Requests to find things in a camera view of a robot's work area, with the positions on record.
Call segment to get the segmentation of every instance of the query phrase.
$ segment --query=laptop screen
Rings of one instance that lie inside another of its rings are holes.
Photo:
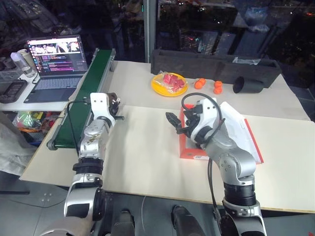
[[[88,69],[79,35],[31,39],[28,47],[41,76],[83,74]]]

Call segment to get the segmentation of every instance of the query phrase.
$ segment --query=laptop keyboard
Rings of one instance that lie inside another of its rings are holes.
[[[35,90],[76,88],[81,77],[40,80]]]

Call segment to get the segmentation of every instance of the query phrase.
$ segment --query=laptop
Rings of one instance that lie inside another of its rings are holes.
[[[24,103],[67,101],[88,70],[79,35],[27,41],[40,79]]]

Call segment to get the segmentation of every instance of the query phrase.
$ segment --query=black cup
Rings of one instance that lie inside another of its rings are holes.
[[[258,80],[246,79],[242,76],[238,77],[233,85],[235,93],[259,93],[264,88],[264,83]]]

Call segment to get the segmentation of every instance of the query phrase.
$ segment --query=red food item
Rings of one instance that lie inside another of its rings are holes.
[[[169,74],[165,74],[163,77],[163,82],[169,84],[171,77],[169,76]]]
[[[185,86],[185,82],[178,78],[176,75],[165,74],[163,82],[170,85],[170,89],[175,92]]]

